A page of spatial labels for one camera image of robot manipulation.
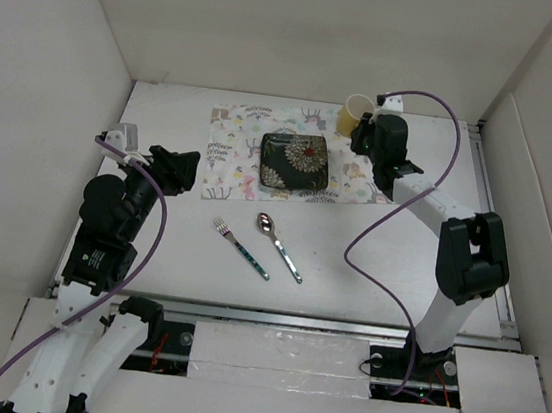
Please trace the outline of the yellow ceramic mug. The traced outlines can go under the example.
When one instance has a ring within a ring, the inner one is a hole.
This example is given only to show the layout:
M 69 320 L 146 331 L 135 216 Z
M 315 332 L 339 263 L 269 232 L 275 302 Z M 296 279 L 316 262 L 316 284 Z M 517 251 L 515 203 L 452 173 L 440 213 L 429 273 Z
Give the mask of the yellow ceramic mug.
M 352 131 L 359 125 L 363 115 L 373 113 L 374 110 L 375 105 L 369 97 L 357 93 L 348 96 L 336 117 L 336 132 L 340 136 L 349 138 Z

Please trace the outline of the white floral cloth napkin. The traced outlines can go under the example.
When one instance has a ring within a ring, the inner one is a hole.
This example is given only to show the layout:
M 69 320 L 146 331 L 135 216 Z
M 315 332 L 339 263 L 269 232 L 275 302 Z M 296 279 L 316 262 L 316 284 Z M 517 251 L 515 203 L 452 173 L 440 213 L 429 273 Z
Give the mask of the white floral cloth napkin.
M 274 108 L 225 105 L 212 108 L 202 197 L 244 201 L 293 201 L 333 204 L 386 204 L 374 184 L 367 157 L 353 154 L 350 140 L 336 132 L 338 110 L 312 106 Z M 264 134 L 322 136 L 327 143 L 328 180 L 323 188 L 269 188 L 262 178 L 279 180 L 276 166 L 262 166 Z

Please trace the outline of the fork with teal handle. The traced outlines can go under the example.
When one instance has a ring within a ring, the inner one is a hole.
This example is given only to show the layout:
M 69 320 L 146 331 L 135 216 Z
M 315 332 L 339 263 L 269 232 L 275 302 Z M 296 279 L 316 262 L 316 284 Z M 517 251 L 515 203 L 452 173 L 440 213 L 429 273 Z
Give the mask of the fork with teal handle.
M 222 235 L 228 242 L 236 248 L 236 250 L 244 257 L 244 259 L 252 266 L 254 270 L 263 278 L 264 281 L 269 281 L 270 276 L 263 267 L 257 262 L 252 254 L 238 241 L 234 236 L 232 230 L 228 227 L 223 219 L 215 217 L 213 219 L 213 225 L 216 230 Z

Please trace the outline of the black floral square plate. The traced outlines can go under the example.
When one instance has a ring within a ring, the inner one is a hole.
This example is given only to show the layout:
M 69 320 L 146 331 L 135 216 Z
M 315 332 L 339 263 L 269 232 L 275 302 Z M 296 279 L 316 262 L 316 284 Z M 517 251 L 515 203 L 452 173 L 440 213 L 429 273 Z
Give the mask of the black floral square plate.
M 321 135 L 267 133 L 262 137 L 260 183 L 272 189 L 321 191 L 328 187 L 328 145 Z

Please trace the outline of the spoon with teal handle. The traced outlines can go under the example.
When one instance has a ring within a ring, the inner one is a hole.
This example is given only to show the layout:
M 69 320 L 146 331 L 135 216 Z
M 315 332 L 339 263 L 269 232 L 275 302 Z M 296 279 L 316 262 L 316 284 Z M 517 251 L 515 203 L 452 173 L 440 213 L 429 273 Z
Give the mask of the spoon with teal handle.
M 281 241 L 276 237 L 275 232 L 275 223 L 271 216 L 269 216 L 267 213 L 258 213 L 258 217 L 256 218 L 257 225 L 259 230 L 265 235 L 267 238 L 269 238 L 278 253 L 281 255 L 281 258 L 283 259 L 283 262 L 288 266 L 289 272 L 293 275 L 293 278 L 296 280 L 297 284 L 302 284 L 302 276 L 298 272 L 298 269 L 296 268 L 296 265 L 292 262 L 292 259 L 289 257 L 286 249 L 284 248 L 284 245 L 281 243 Z

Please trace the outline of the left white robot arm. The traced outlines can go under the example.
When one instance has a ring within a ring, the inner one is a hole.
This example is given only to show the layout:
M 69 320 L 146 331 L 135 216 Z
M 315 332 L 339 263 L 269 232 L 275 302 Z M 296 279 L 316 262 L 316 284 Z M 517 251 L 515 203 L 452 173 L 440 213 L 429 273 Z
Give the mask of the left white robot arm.
M 116 148 L 108 134 L 97 136 L 126 176 L 99 175 L 83 190 L 81 219 L 61 273 L 51 327 L 5 364 L 27 353 L 33 360 L 0 413 L 91 413 L 121 365 L 139 347 L 163 341 L 163 306 L 129 297 L 111 314 L 122 288 L 146 266 L 152 253 L 137 256 L 134 240 L 153 208 L 160 208 L 154 240 L 168 221 L 167 197 L 192 189 L 200 154 L 151 146 L 146 155 Z

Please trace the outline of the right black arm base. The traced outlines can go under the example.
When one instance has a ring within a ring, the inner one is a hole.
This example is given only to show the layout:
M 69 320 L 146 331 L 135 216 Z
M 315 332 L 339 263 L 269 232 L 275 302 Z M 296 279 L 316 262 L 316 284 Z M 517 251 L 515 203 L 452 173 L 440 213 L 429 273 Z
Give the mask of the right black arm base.
M 372 344 L 369 353 L 359 369 L 370 379 L 371 400 L 461 408 L 458 366 L 453 349 L 435 355 L 418 351 L 412 363 L 407 345 Z

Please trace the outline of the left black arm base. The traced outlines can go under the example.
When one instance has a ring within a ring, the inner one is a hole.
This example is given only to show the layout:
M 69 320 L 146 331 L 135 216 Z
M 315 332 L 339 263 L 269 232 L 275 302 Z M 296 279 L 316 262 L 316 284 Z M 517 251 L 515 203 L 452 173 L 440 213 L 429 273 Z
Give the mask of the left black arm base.
M 186 376 L 195 329 L 193 323 L 165 320 L 158 338 L 133 351 L 121 369 Z

